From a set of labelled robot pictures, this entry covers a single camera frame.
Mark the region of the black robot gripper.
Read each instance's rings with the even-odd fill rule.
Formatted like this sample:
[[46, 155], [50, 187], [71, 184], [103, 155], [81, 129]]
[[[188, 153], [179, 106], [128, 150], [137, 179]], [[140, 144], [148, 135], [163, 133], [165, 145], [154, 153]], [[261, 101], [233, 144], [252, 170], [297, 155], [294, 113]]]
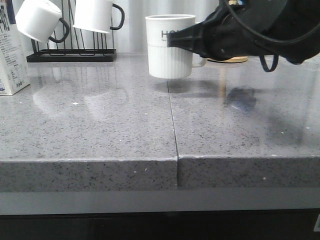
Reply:
[[227, 59], [275, 55], [300, 65], [320, 52], [318, 0], [225, 0], [203, 22], [168, 33], [168, 48]]

